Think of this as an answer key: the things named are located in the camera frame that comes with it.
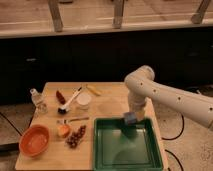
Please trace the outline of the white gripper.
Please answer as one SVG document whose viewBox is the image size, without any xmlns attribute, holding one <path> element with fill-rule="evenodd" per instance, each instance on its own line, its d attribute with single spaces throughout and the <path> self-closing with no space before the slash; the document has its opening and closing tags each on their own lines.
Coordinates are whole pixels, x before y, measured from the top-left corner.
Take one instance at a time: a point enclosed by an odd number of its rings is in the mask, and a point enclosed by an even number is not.
<svg viewBox="0 0 213 171">
<path fill-rule="evenodd" d="M 137 121 L 140 122 L 145 118 L 146 98 L 135 93 L 128 94 L 129 111 L 136 113 Z"/>
</svg>

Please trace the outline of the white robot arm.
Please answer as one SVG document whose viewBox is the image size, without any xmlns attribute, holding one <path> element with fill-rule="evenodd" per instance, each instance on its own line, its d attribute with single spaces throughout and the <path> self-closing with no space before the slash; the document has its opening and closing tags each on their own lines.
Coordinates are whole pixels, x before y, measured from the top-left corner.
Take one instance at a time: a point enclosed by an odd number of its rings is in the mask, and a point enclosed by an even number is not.
<svg viewBox="0 0 213 171">
<path fill-rule="evenodd" d="M 129 73 L 125 79 L 131 112 L 141 112 L 146 99 L 162 103 L 185 117 L 213 131 L 213 98 L 162 85 L 154 81 L 155 73 L 143 65 Z"/>
</svg>

